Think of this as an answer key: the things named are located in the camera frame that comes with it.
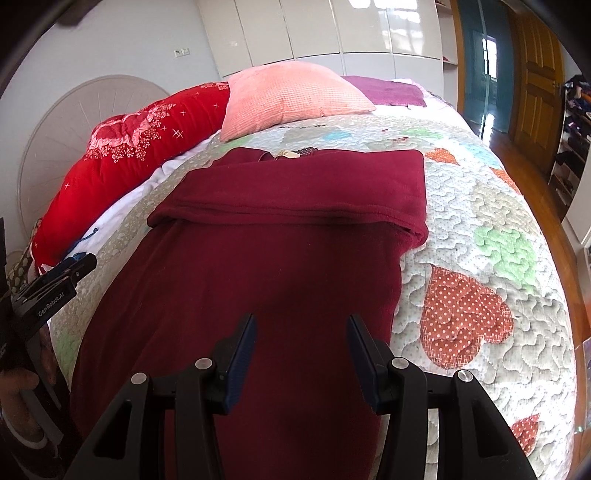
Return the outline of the person left hand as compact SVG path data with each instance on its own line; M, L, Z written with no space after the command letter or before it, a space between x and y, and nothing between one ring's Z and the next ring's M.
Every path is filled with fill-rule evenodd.
M47 325L39 330L40 360L44 378L54 385L56 382L57 360L52 347ZM27 442L41 442L44 433L26 405L22 392L33 390L39 382L38 376L26 369L4 370L1 373L1 408L16 433Z

